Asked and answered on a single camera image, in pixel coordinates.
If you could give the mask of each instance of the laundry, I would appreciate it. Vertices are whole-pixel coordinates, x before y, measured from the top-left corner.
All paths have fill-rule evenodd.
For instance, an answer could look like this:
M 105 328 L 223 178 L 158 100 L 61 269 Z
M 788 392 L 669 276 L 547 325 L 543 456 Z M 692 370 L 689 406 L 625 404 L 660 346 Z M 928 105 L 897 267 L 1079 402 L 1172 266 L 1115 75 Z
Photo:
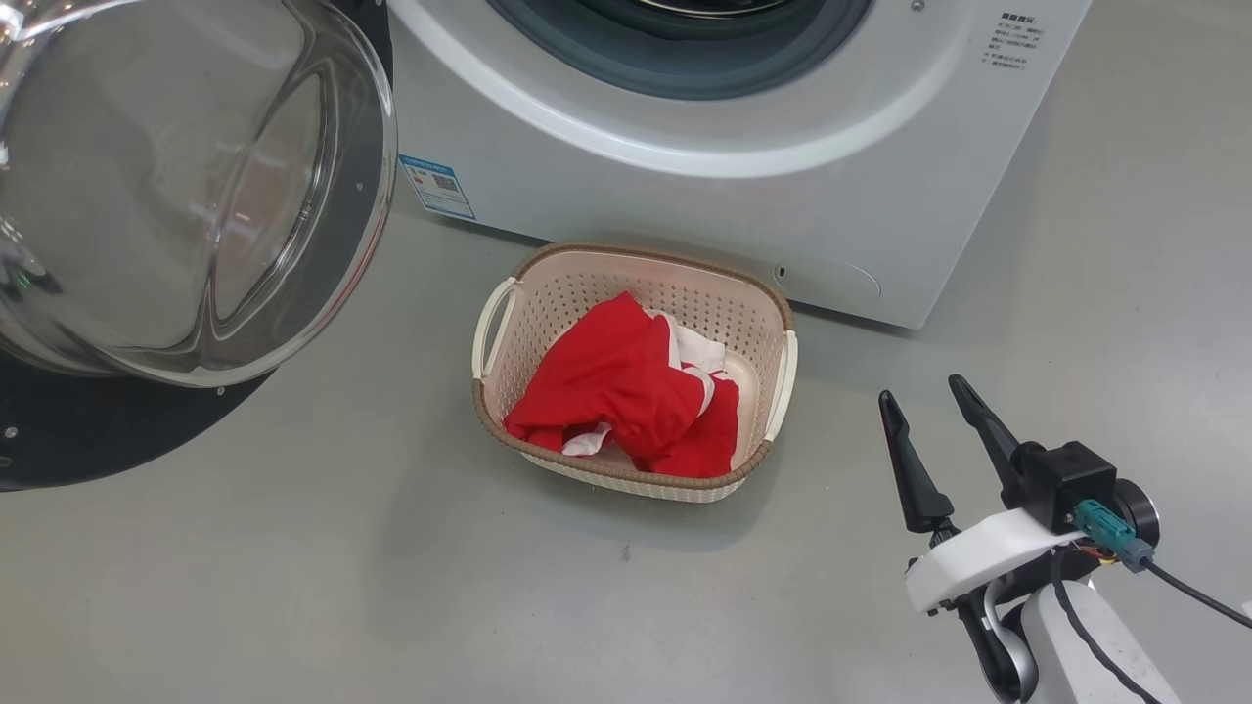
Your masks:
M 622 293 L 557 338 L 505 430 L 571 456 L 616 442 L 641 471 L 725 475 L 739 433 L 739 387 L 721 368 L 725 353 Z

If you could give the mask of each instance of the black cable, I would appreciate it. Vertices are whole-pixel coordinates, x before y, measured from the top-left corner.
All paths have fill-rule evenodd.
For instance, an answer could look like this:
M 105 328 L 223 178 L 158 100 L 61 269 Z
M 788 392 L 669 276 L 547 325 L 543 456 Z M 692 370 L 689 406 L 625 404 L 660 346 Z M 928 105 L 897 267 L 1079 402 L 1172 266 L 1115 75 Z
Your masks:
M 1187 584 L 1187 582 L 1182 581 L 1181 579 L 1173 576 L 1172 574 L 1164 571 L 1161 567 L 1161 565 L 1157 565 L 1154 561 L 1152 561 L 1152 557 L 1144 557 L 1141 564 L 1144 567 L 1147 567 L 1149 572 L 1152 572 L 1152 574 L 1157 575 L 1158 577 L 1161 577 L 1162 581 L 1164 581 L 1169 586 L 1177 589 L 1178 591 L 1186 594 L 1187 596 L 1191 596 L 1196 601 L 1199 601 L 1204 606 L 1208 606 L 1209 609 L 1212 609 L 1212 610 L 1217 611 L 1218 614 L 1221 614 L 1221 615 L 1231 619 L 1232 621 L 1239 624 L 1241 626 L 1247 626 L 1247 628 L 1252 629 L 1252 619 L 1244 616 L 1243 614 L 1239 614 L 1238 611 L 1236 611 L 1234 609 L 1231 609 L 1226 604 L 1222 604 L 1221 601 L 1213 599 L 1212 596 L 1204 594 L 1203 591 L 1196 589 L 1194 586 L 1191 586 L 1189 584 Z
M 1131 675 L 1126 674 L 1122 668 L 1117 666 L 1117 663 L 1114 663 L 1113 659 L 1104 653 L 1099 644 L 1096 643 L 1096 639 L 1092 638 L 1092 634 L 1087 633 L 1087 628 L 1083 623 L 1078 620 L 1078 614 L 1074 613 L 1074 605 L 1069 601 L 1069 594 L 1065 593 L 1065 582 L 1060 579 L 1060 564 L 1064 560 L 1064 556 L 1065 549 L 1063 547 L 1057 547 L 1052 551 L 1052 589 L 1057 593 L 1057 601 L 1060 604 L 1060 610 L 1064 611 L 1065 616 L 1069 619 L 1069 625 L 1074 628 L 1074 633 L 1078 634 L 1078 638 L 1080 638 L 1083 643 L 1092 649 L 1092 655 L 1099 660 L 1101 665 L 1104 665 L 1106 670 L 1113 673 L 1117 681 L 1122 683 L 1122 686 L 1131 690 L 1132 694 L 1142 698 L 1147 704 L 1161 704 L 1156 696 L 1148 694 L 1148 690 L 1139 686 L 1138 683 L 1131 679 Z

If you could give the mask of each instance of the connector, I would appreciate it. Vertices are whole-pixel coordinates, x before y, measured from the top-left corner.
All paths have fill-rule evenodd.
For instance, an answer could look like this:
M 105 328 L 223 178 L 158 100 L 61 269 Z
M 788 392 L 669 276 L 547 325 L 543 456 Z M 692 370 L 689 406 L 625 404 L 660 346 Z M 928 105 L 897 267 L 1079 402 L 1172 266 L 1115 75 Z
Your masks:
M 1099 501 L 1088 499 L 1074 507 L 1074 527 L 1083 531 L 1096 545 L 1112 550 L 1132 572 L 1142 572 L 1143 560 L 1156 550 L 1134 535 L 1134 529 L 1109 511 Z

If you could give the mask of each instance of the red clothing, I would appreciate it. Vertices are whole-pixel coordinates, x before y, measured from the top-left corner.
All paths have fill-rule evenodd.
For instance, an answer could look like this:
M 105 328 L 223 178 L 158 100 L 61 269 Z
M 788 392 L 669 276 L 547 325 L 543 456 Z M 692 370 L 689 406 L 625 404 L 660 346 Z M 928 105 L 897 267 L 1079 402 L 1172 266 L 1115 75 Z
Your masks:
M 730 471 L 739 420 L 739 388 L 705 383 L 671 366 L 674 331 L 629 293 L 595 306 L 561 336 L 526 395 L 505 417 L 505 430 L 553 452 L 598 423 L 637 468 L 714 477 Z

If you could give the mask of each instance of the perforated basket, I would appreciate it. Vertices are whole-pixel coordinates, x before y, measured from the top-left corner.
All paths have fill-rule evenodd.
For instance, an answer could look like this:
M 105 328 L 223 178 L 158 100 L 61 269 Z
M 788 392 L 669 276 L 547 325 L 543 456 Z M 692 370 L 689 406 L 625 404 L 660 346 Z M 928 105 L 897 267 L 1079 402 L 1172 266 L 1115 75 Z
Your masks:
M 739 445 L 730 474 L 687 479 L 640 472 L 623 453 L 567 457 L 505 431 L 505 416 L 526 393 L 556 338 L 592 306 L 623 291 L 644 308 L 670 313 L 679 324 L 726 344 L 725 367 L 740 387 Z M 795 385 L 794 327 L 786 301 L 746 274 L 659 252 L 553 244 L 522 262 L 482 309 L 472 352 L 475 406 L 497 440 L 553 472 L 655 499 L 717 501 L 765 460 L 782 425 Z

